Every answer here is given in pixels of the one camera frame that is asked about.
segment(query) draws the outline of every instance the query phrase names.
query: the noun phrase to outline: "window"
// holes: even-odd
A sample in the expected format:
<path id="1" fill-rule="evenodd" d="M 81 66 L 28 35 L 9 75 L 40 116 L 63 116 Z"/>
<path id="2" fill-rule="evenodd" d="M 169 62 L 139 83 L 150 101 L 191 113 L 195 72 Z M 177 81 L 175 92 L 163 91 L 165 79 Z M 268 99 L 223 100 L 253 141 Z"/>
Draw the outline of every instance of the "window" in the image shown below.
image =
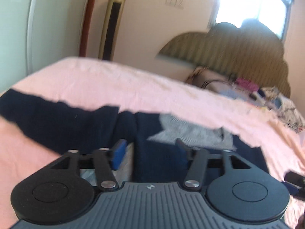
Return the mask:
<path id="1" fill-rule="evenodd" d="M 215 23 L 229 22 L 240 27 L 248 18 L 255 18 L 279 38 L 283 38 L 292 0 L 218 0 Z"/>

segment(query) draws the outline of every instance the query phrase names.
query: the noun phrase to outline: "wall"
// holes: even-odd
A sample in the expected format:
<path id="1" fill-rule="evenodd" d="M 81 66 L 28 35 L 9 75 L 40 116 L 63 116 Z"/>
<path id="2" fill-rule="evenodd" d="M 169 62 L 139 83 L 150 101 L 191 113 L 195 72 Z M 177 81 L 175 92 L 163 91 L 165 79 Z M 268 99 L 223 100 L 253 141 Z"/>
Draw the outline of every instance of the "wall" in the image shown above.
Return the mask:
<path id="1" fill-rule="evenodd" d="M 295 0 L 286 41 L 284 58 L 289 65 L 288 80 L 291 85 L 291 99 L 305 116 L 305 0 Z"/>
<path id="2" fill-rule="evenodd" d="M 36 0 L 28 32 L 29 73 L 78 55 L 86 1 Z"/>
<path id="3" fill-rule="evenodd" d="M 108 0 L 97 0 L 90 25 L 87 56 L 97 57 Z M 179 33 L 206 30 L 214 0 L 184 0 L 184 9 L 165 5 L 165 0 L 126 0 L 114 61 L 184 80 L 193 67 L 156 57 Z"/>
<path id="4" fill-rule="evenodd" d="M 26 76 L 26 32 L 31 0 L 0 0 L 0 4 L 1 93 Z"/>
<path id="5" fill-rule="evenodd" d="M 126 0 L 118 33 L 114 61 L 157 74 L 184 80 L 193 67 L 183 61 L 157 56 L 174 36 L 187 31 L 207 31 L 215 0 L 184 0 L 184 9 L 165 0 Z M 87 56 L 97 57 L 108 0 L 96 0 L 89 32 Z M 305 115 L 305 0 L 295 0 L 285 41 L 292 99 Z"/>

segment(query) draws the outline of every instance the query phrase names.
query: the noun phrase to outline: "headboard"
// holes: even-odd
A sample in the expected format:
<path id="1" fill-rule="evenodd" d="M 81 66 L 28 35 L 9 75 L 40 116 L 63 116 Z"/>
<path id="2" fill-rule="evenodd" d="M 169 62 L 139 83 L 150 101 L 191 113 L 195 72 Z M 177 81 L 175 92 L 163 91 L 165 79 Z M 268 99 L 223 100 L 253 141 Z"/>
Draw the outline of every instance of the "headboard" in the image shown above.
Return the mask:
<path id="1" fill-rule="evenodd" d="M 219 23 L 208 33 L 180 34 L 159 53 L 226 76 L 234 73 L 260 87 L 277 86 L 285 96 L 290 96 L 283 44 L 257 20 L 245 20 L 239 29 L 230 23 Z"/>

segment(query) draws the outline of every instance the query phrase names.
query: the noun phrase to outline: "pink cloth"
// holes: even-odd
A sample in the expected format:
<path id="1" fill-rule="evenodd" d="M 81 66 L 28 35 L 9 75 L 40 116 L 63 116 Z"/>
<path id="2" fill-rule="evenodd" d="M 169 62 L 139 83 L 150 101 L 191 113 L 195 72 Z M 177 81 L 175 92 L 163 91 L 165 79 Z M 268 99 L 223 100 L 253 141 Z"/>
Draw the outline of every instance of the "pink cloth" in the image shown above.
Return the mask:
<path id="1" fill-rule="evenodd" d="M 272 112 L 125 65 L 69 58 L 30 75 L 13 88 L 86 110 L 110 104 L 120 106 L 121 111 L 172 113 L 205 127 L 225 127 L 245 143 L 262 147 L 270 174 L 276 179 L 282 181 L 288 170 L 305 175 L 298 135 Z M 56 157 L 0 118 L 0 228 L 17 221 L 10 205 L 13 187 Z M 290 227 L 296 226 L 304 208 L 304 202 L 291 198 L 285 214 Z"/>
<path id="2" fill-rule="evenodd" d="M 240 87 L 243 87 L 244 89 L 247 89 L 251 92 L 257 92 L 258 89 L 260 88 L 256 83 L 240 77 L 236 79 L 235 83 L 237 83 Z"/>

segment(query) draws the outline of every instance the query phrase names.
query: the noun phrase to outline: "black object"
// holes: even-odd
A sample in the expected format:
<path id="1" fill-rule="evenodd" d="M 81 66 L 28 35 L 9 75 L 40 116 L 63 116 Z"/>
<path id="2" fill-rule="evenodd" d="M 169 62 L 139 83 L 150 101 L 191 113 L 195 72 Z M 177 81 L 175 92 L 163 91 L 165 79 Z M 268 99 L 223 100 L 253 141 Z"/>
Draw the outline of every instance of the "black object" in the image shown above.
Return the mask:
<path id="1" fill-rule="evenodd" d="M 305 201 L 305 177 L 289 171 L 284 177 L 284 185 L 289 193 L 296 199 Z"/>
<path id="2" fill-rule="evenodd" d="M 114 34 L 116 30 L 117 20 L 121 9 L 121 3 L 114 2 L 112 5 L 108 29 L 106 33 L 105 46 L 103 51 L 103 60 L 111 60 L 111 53 L 113 51 Z"/>
<path id="3" fill-rule="evenodd" d="M 266 97 L 266 94 L 262 89 L 258 89 L 257 93 L 259 93 L 262 98 Z"/>
<path id="4" fill-rule="evenodd" d="M 120 140 L 112 149 L 101 148 L 91 155 L 80 155 L 77 150 L 65 153 L 13 189 L 11 204 L 16 215 L 32 223 L 57 224 L 83 214 L 95 194 L 118 188 L 111 170 L 117 170 L 126 146 Z M 80 177 L 80 169 L 95 169 L 97 188 Z"/>
<path id="5" fill-rule="evenodd" d="M 77 163 L 93 159 L 98 183 L 105 178 L 115 181 L 109 163 L 112 154 L 67 153 L 14 188 L 11 202 L 21 220 L 12 228 L 288 229 L 280 220 L 289 202 L 282 183 L 231 151 L 215 155 L 181 141 L 176 146 L 185 151 L 189 163 L 183 187 L 124 183 L 120 189 L 116 184 L 94 190 L 78 176 Z M 222 176 L 204 186 L 205 168 L 220 168 Z"/>

